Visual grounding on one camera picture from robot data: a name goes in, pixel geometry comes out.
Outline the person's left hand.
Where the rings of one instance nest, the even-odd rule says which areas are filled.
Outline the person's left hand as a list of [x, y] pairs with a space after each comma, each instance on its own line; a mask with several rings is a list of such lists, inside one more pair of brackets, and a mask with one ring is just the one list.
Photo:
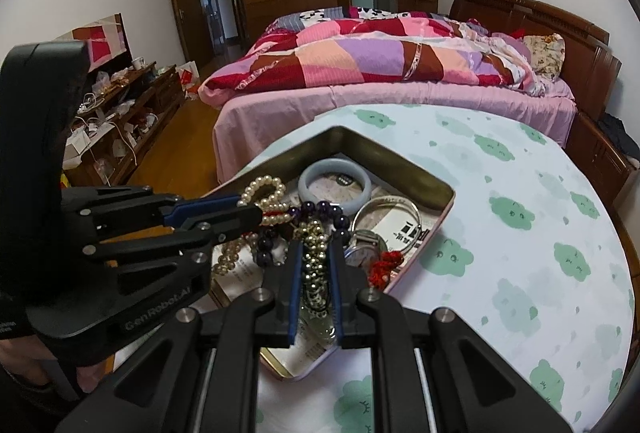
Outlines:
[[[45, 361], [56, 361], [40, 338], [29, 337], [1, 341], [1, 366], [10, 377], [32, 390], [43, 390], [51, 381], [44, 370]], [[78, 387], [86, 394], [92, 393], [113, 368], [114, 357], [99, 364], [76, 369]]]

